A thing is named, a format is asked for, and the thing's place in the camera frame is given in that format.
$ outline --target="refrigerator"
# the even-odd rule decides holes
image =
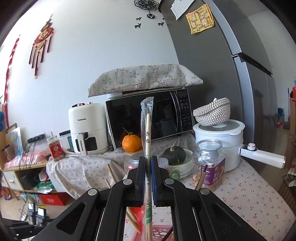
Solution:
[[[195,0],[176,20],[162,0],[159,11],[169,29],[179,64],[203,80],[189,86],[192,109],[214,98],[230,100],[231,119],[245,124],[244,143],[273,152],[277,133],[277,97],[272,69],[254,26],[231,0]],[[186,14],[208,4],[214,27],[191,34]]]

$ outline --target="microwave control panel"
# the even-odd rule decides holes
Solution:
[[[187,89],[177,90],[177,98],[181,113],[182,131],[192,130],[191,108]]]

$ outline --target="green pumpkin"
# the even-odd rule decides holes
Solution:
[[[166,149],[159,157],[168,159],[168,164],[171,166],[181,165],[184,163],[186,153],[179,146],[172,146]]]

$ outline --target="microwave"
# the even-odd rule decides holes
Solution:
[[[141,137],[141,102],[153,98],[151,139],[172,136],[192,129],[187,89],[144,91],[106,101],[109,134],[115,149],[122,147],[128,132]]]

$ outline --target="white wall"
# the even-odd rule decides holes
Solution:
[[[296,80],[296,44],[281,21],[259,0],[234,0],[248,16],[265,47],[276,85],[278,107],[288,121],[290,91]]]
[[[21,127],[22,141],[69,130],[68,109],[87,101],[87,88],[103,72],[131,65],[178,63],[162,14],[134,6],[133,0],[39,0],[15,24],[0,48],[0,93],[15,40],[21,34],[9,78],[9,123]],[[28,64],[40,29],[52,16],[51,51],[38,65],[38,79]],[[141,29],[134,25],[142,23]]]

